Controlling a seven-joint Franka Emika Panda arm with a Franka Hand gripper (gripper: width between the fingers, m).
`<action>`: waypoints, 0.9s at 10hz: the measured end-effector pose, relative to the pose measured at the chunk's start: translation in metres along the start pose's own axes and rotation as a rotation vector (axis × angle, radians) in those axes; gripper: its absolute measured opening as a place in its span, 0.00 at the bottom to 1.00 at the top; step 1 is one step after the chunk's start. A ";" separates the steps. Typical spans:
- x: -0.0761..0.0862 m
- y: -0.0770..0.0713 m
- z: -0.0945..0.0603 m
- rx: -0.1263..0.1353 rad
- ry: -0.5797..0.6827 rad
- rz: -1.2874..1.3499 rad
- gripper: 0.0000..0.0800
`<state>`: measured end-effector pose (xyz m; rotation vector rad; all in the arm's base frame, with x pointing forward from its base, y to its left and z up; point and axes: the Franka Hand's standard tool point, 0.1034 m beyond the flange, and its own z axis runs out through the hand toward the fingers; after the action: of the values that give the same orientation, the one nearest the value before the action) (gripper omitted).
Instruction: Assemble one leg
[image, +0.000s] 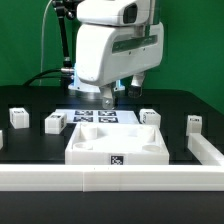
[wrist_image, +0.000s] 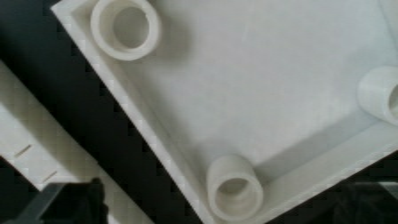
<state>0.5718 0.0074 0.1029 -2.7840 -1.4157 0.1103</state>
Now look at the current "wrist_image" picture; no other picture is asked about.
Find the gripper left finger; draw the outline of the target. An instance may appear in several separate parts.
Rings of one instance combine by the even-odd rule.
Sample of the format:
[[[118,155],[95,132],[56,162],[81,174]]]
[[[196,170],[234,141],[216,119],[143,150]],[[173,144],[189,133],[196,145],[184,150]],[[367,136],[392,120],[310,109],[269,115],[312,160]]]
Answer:
[[[17,215],[15,224],[108,224],[100,180],[49,183]]]

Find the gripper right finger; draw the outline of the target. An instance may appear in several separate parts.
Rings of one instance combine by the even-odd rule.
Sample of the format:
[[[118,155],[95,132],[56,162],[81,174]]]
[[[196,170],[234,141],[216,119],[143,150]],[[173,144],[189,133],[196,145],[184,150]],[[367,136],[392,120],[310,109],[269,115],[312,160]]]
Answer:
[[[398,224],[398,183],[356,182],[340,197],[340,224]]]

